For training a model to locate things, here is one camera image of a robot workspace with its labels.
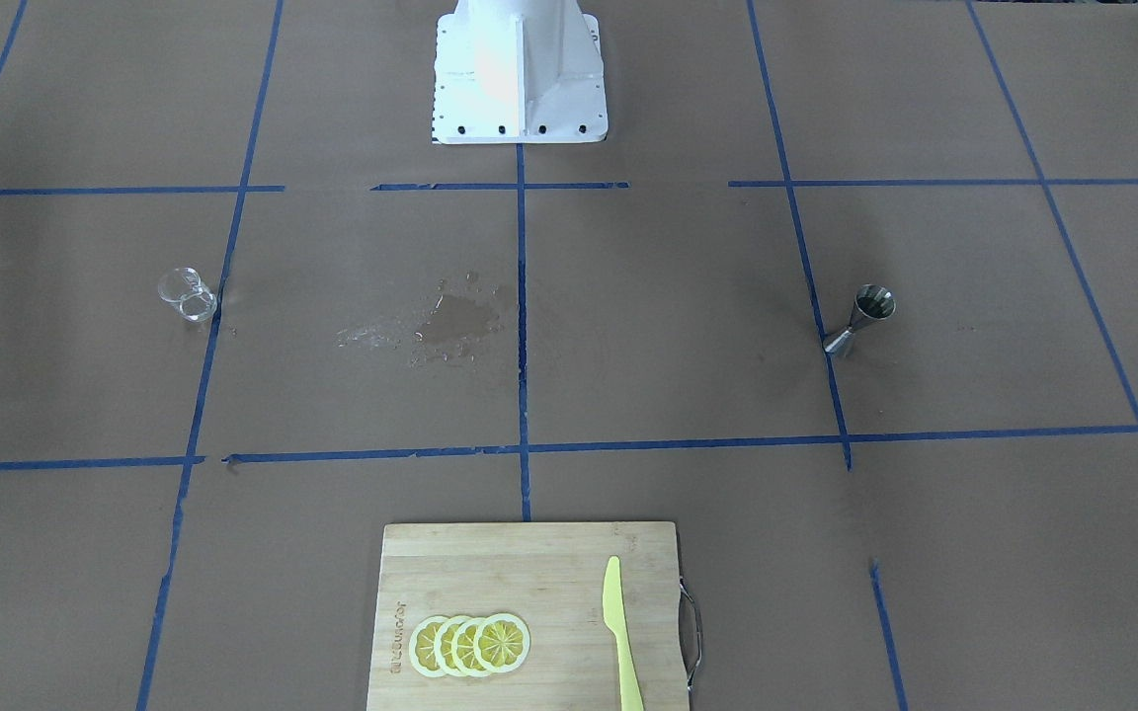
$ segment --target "lemon slice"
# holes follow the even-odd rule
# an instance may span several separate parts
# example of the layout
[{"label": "lemon slice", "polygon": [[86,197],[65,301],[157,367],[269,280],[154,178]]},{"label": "lemon slice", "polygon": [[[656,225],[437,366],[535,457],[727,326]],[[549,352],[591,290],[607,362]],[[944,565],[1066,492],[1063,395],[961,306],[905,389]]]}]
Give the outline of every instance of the lemon slice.
[{"label": "lemon slice", "polygon": [[438,627],[437,633],[432,635],[432,656],[434,661],[438,662],[438,669],[445,671],[447,676],[462,677],[464,673],[460,671],[460,667],[455,665],[455,630],[460,629],[460,625],[471,620],[469,615],[455,615],[454,618],[448,618],[446,621],[442,622]]},{"label": "lemon slice", "polygon": [[488,677],[492,673],[477,661],[475,642],[484,621],[486,618],[471,618],[455,629],[455,636],[452,638],[451,651],[454,653],[455,668],[465,677]]},{"label": "lemon slice", "polygon": [[445,677],[446,671],[438,664],[438,658],[432,653],[432,640],[438,635],[438,628],[446,621],[442,615],[426,618],[411,633],[411,665],[415,671],[430,678]]},{"label": "lemon slice", "polygon": [[522,618],[500,612],[478,626],[473,654],[484,670],[502,675],[516,670],[529,653],[529,627]]}]

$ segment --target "metal jigger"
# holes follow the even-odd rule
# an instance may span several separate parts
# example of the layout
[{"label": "metal jigger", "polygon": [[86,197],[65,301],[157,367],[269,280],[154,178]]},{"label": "metal jigger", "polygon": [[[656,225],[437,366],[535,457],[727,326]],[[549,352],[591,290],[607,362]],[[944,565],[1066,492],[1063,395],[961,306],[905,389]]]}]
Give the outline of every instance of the metal jigger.
[{"label": "metal jigger", "polygon": [[898,303],[894,301],[893,294],[884,287],[876,287],[875,283],[865,284],[858,289],[855,296],[855,306],[850,309],[850,322],[839,333],[823,339],[823,352],[831,356],[850,355],[850,348],[855,346],[855,333],[875,324],[876,321],[884,321],[894,315]]}]

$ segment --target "metal handle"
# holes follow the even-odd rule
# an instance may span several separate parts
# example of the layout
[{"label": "metal handle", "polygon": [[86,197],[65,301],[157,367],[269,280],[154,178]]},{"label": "metal handle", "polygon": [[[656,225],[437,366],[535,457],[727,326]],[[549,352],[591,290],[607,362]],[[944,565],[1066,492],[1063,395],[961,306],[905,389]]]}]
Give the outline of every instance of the metal handle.
[{"label": "metal handle", "polygon": [[692,679],[696,676],[696,670],[700,669],[700,662],[704,659],[706,640],[704,635],[700,630],[700,606],[696,604],[695,598],[692,597],[691,593],[687,593],[687,586],[683,582],[683,576],[678,576],[678,594],[682,595],[681,603],[686,600],[687,603],[692,605],[692,618],[695,620],[695,638],[696,638],[696,661],[692,662],[692,668],[687,670],[687,693],[692,693]]}]

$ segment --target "wooden cutting board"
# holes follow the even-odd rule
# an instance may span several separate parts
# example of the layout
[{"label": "wooden cutting board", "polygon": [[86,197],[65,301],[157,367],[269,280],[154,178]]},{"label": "wooden cutting board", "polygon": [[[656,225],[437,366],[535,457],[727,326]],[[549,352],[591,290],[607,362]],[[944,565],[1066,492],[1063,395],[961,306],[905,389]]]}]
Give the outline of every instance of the wooden cutting board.
[{"label": "wooden cutting board", "polygon": [[[622,563],[645,711],[687,711],[671,522],[386,527],[368,711],[619,710],[618,647],[601,603],[610,555]],[[496,612],[529,627],[517,670],[428,678],[411,667],[411,631],[424,618]]]}]

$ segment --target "knife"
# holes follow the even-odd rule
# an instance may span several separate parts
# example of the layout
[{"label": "knife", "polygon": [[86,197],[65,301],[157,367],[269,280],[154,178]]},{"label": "knife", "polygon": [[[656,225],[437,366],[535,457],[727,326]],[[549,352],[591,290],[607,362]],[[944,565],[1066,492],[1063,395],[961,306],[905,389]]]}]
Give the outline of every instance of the knife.
[{"label": "knife", "polygon": [[632,639],[626,634],[626,607],[622,604],[622,562],[618,555],[609,559],[604,568],[604,625],[618,638],[618,679],[622,711],[644,711],[641,680],[635,676],[632,659]]}]

